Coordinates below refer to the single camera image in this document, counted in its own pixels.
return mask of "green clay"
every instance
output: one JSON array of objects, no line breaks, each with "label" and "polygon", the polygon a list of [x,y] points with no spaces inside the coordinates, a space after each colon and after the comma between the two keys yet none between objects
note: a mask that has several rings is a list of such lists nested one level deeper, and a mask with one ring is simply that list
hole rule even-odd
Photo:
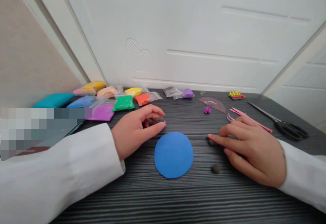
[{"label": "green clay", "polygon": [[132,96],[123,96],[116,98],[116,102],[112,111],[120,111],[133,108],[135,108],[135,104],[133,103]]}]

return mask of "dark wood grain table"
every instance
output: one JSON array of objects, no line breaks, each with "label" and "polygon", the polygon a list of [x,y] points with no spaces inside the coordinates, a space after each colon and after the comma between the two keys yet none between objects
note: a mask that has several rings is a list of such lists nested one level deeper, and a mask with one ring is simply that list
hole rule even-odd
[{"label": "dark wood grain table", "polygon": [[[237,108],[273,129],[276,138],[309,154],[326,155],[324,133],[271,99],[256,94],[233,101],[226,92],[194,91],[192,99],[173,100],[165,97],[162,90],[151,91],[163,97],[153,104],[165,112],[166,127],[125,160],[126,173],[122,177],[71,205],[52,223],[325,223],[325,214],[277,189],[255,183],[231,166],[221,146],[209,145],[207,134],[217,134],[229,121],[215,109],[205,114],[207,106],[198,99],[212,97],[227,110]],[[299,125],[310,138],[301,142],[288,140],[272,120],[247,101]],[[128,112],[116,112],[109,126],[112,128]],[[87,121],[80,130],[100,123]],[[154,149],[157,140],[169,132],[182,132],[190,139],[194,161],[183,177],[167,180],[155,168]],[[221,168],[218,175],[211,171],[216,163]]]}]

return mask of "black scissors handle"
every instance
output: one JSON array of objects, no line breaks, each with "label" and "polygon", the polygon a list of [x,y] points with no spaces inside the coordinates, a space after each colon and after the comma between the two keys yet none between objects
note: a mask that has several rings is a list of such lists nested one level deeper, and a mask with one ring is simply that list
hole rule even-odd
[{"label": "black scissors handle", "polygon": [[293,141],[302,141],[309,137],[307,132],[292,123],[285,121],[275,121],[275,126],[284,136],[290,138]]}]

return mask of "plastic bag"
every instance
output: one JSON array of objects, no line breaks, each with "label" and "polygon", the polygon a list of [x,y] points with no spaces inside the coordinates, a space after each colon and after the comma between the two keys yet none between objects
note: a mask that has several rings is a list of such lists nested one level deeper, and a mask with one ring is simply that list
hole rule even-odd
[{"label": "plastic bag", "polygon": [[151,103],[155,100],[159,100],[159,99],[163,99],[163,98],[157,92],[151,91],[149,93],[141,94],[141,95],[135,97],[135,99],[138,102],[139,106],[143,106],[143,105]]},{"label": "plastic bag", "polygon": [[87,120],[110,121],[114,115],[113,107],[116,100],[108,99],[92,110],[92,117]]},{"label": "plastic bag", "polygon": [[191,89],[183,90],[183,98],[193,98],[195,95]]},{"label": "plastic bag", "polygon": [[106,84],[100,81],[90,82],[79,89],[74,90],[74,93],[77,96],[95,96],[96,92],[104,88]]},{"label": "plastic bag", "polygon": [[98,97],[107,97],[111,98],[114,97],[117,93],[123,92],[123,86],[122,85],[116,85],[116,86],[108,86],[105,87],[97,92]]},{"label": "plastic bag", "polygon": [[178,91],[173,95],[173,100],[179,99],[179,98],[183,98],[183,92],[182,91]]},{"label": "plastic bag", "polygon": [[125,109],[133,109],[135,104],[133,103],[132,96],[118,96],[113,107],[113,111],[120,111]]},{"label": "plastic bag", "polygon": [[165,88],[165,89],[163,89],[163,92],[167,97],[172,97],[172,96],[183,94],[182,91],[177,89],[175,86],[170,86],[168,88]]},{"label": "plastic bag", "polygon": [[71,93],[55,93],[47,96],[38,103],[36,103],[33,108],[61,108],[74,97]]},{"label": "plastic bag", "polygon": [[125,90],[125,93],[127,93],[128,95],[130,95],[132,97],[136,97],[141,94],[148,93],[148,92],[149,92],[149,90],[144,86],[132,87],[132,88]]},{"label": "plastic bag", "polygon": [[103,104],[108,98],[106,97],[81,97],[72,103],[67,108],[92,108],[95,109],[97,106]]}]

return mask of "scissor blade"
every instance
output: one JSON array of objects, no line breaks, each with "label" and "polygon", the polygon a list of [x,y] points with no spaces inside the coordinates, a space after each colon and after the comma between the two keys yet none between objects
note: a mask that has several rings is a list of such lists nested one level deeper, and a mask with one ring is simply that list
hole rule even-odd
[{"label": "scissor blade", "polygon": [[255,104],[252,104],[251,102],[248,102],[251,106],[253,106],[255,109],[259,110],[260,112],[262,112],[263,114],[267,115],[268,117],[270,117],[273,120],[276,121],[280,121],[278,118],[274,117],[273,115],[267,113],[266,111],[262,110],[260,107],[257,107]]}]

